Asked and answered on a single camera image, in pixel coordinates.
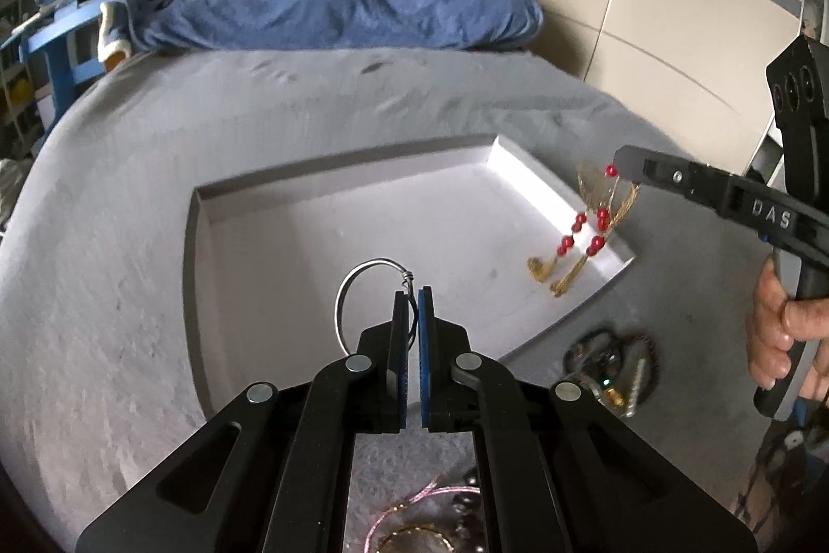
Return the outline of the right hand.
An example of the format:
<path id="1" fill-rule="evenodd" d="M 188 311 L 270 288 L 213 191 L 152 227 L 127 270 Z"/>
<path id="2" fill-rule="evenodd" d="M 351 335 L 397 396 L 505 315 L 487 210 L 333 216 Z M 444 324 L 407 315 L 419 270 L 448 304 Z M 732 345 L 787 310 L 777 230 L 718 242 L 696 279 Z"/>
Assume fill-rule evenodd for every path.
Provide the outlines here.
<path id="1" fill-rule="evenodd" d="M 790 351 L 795 343 L 817 339 L 819 349 L 799 396 L 827 401 L 829 305 L 826 299 L 791 300 L 777 278 L 771 257 L 764 261 L 754 288 L 746 331 L 750 377 L 763 390 L 770 390 L 790 373 Z"/>

